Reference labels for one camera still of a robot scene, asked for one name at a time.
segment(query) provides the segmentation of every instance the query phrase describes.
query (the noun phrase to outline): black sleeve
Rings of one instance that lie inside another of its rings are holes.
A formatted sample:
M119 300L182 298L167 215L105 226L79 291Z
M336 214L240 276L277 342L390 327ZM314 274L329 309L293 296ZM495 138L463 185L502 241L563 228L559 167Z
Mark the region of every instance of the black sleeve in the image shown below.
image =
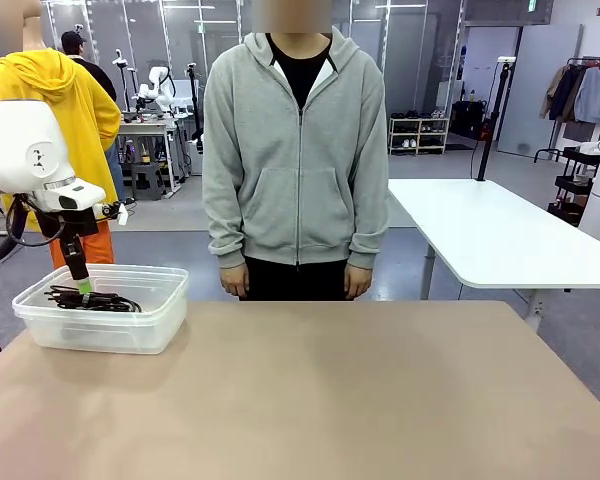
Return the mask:
M98 81L100 86L102 86L102 88L105 89L105 91L109 94L111 99L115 102L118 99L118 95L116 94L116 89L113 87L111 79L107 76L106 73L104 73L104 70L102 70L100 67L96 65L96 68L97 70L94 69L95 79Z

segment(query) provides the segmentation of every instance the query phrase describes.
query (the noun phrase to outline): clothing rack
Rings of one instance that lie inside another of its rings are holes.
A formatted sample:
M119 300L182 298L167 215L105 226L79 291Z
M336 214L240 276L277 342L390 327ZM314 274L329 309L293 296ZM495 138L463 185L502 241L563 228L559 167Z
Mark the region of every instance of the clothing rack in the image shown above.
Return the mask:
M572 57L567 60L567 65L585 65L585 62L597 62L595 65L591 65L592 68L600 67L600 57ZM555 148L556 143L558 142L558 135L562 130L563 122L561 120L553 121L553 129L551 130L551 137L549 139L549 146L547 148L541 148L538 150L533 158L533 163L538 163L538 156L546 152L549 154L549 159L551 159L552 155L556 155L556 162L560 159L560 155L562 154L562 150Z

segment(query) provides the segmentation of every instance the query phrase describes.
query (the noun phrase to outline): open door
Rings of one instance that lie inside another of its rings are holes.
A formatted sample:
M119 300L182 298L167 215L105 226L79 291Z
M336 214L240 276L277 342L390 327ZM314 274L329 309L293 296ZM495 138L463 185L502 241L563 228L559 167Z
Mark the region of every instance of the open door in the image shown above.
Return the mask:
M577 57L582 25L524 27L498 151L533 157L551 140L553 121L540 118L549 83L558 69Z

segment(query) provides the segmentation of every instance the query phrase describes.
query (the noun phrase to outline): neck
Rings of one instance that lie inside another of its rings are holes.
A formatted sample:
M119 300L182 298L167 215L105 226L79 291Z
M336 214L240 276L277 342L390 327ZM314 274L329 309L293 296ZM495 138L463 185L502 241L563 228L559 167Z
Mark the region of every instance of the neck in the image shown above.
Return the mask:
M22 30L22 51L44 50L45 48L47 46L42 40L40 17L25 18Z
M321 33L272 33L271 39L291 58L311 58L322 52L329 39Z

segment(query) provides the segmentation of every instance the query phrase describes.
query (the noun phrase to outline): person's left hand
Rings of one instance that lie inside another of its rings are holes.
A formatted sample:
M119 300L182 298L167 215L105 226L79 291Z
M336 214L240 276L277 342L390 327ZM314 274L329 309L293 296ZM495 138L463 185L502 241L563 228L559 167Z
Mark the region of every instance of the person's left hand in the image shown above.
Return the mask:
M364 295L371 287L373 270L347 265L344 271L344 291L347 292L347 300L354 300Z

